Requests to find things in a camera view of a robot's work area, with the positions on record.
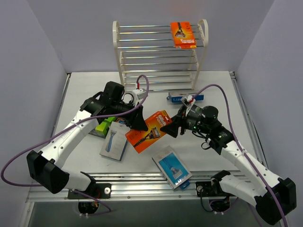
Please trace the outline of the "orange Gillette Fusion5 razor box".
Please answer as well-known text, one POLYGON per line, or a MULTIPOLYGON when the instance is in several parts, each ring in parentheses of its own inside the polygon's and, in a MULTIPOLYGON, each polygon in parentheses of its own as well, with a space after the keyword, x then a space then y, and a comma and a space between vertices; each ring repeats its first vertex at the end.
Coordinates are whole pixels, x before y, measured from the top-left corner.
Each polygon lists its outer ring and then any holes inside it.
POLYGON ((177 49, 196 48, 196 39, 190 22, 171 22, 170 24, 174 47, 177 49))

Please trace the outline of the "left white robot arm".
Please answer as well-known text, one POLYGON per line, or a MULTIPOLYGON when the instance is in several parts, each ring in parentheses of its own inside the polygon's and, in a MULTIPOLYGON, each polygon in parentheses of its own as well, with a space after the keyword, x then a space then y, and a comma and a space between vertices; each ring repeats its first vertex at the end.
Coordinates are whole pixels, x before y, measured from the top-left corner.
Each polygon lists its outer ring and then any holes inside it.
POLYGON ((62 189, 76 189, 84 198, 96 191, 95 180, 85 172, 68 172, 63 169, 69 155, 77 145, 98 125, 109 117, 121 117, 130 129, 146 131, 143 106, 148 89, 132 90, 132 100, 123 101, 125 87, 116 82, 106 83, 103 91, 86 99, 62 134, 52 139, 39 152, 30 151, 27 164, 30 176, 53 194, 62 189))

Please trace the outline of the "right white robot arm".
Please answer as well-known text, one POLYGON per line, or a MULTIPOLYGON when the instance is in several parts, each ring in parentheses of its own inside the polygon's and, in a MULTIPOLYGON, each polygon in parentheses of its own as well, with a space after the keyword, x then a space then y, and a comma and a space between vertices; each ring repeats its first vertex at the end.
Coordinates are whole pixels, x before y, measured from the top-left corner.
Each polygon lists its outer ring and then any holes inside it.
POLYGON ((206 144, 227 159, 249 182, 222 170, 211 178, 210 189, 215 195, 231 194, 253 206, 268 224, 285 221, 296 208, 296 186, 290 179, 282 179, 255 159, 218 120, 218 109, 193 105, 182 106, 172 121, 161 131, 176 138, 186 130, 202 134, 206 144))

